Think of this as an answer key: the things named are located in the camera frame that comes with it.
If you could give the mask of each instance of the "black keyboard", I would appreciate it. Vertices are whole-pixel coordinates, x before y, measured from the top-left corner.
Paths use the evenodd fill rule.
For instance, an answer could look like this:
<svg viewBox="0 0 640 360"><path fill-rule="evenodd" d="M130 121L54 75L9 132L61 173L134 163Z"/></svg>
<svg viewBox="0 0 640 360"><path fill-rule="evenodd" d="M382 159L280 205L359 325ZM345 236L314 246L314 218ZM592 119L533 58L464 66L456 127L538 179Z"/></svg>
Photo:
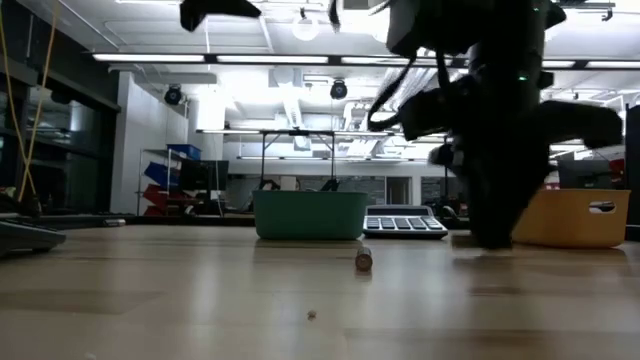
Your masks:
<svg viewBox="0 0 640 360"><path fill-rule="evenodd" d="M65 234L55 229L9 219L0 220L0 255L11 250L46 252L66 239Z"/></svg>

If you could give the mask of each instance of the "blue bin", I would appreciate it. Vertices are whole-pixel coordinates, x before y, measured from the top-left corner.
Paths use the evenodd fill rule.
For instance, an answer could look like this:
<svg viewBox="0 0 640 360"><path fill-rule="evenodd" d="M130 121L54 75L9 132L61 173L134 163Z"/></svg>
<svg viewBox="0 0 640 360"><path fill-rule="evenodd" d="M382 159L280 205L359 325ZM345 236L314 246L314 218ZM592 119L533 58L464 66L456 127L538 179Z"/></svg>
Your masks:
<svg viewBox="0 0 640 360"><path fill-rule="evenodd" d="M202 153L202 150L189 144L169 144L167 145L167 149L185 154L187 158L191 160L200 160Z"/></svg>
<svg viewBox="0 0 640 360"><path fill-rule="evenodd" d="M167 167L166 165L154 163L153 161L149 163L149 166L144 171L144 174L149 177L151 180L155 181L158 185L163 188L167 188ZM171 187L176 187L180 183L180 178L176 173L176 170L171 171L171 177L169 179L171 183Z"/></svg>

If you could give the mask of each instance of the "teal plastic bin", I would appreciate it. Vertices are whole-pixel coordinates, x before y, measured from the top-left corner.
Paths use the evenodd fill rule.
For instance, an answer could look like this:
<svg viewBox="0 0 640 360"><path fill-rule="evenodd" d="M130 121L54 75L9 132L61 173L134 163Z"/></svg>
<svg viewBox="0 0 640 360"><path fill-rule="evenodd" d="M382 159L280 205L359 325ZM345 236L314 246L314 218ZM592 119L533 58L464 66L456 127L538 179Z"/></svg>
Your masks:
<svg viewBox="0 0 640 360"><path fill-rule="evenodd" d="M367 194L253 192L256 231L269 240L354 240L362 235Z"/></svg>

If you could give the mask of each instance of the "wooden tabletop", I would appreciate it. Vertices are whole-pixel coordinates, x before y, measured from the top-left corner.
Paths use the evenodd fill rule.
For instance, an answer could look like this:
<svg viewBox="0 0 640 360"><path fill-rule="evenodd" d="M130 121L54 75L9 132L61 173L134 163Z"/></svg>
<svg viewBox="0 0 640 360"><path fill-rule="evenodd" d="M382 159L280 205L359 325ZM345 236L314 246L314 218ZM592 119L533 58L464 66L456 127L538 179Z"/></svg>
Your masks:
<svg viewBox="0 0 640 360"><path fill-rule="evenodd" d="M255 229L68 232L0 261L0 359L638 359L640 244L268 242Z"/></svg>

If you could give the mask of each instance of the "small cylinder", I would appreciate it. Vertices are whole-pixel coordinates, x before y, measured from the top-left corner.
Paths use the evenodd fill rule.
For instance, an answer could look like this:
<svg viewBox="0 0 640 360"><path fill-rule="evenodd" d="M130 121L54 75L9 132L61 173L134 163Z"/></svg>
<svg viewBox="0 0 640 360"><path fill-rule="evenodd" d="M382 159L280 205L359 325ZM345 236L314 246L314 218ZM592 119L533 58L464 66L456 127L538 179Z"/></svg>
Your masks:
<svg viewBox="0 0 640 360"><path fill-rule="evenodd" d="M371 271L373 267L373 257L371 256L371 250L368 247L362 247L358 250L356 255L356 269L358 271Z"/></svg>

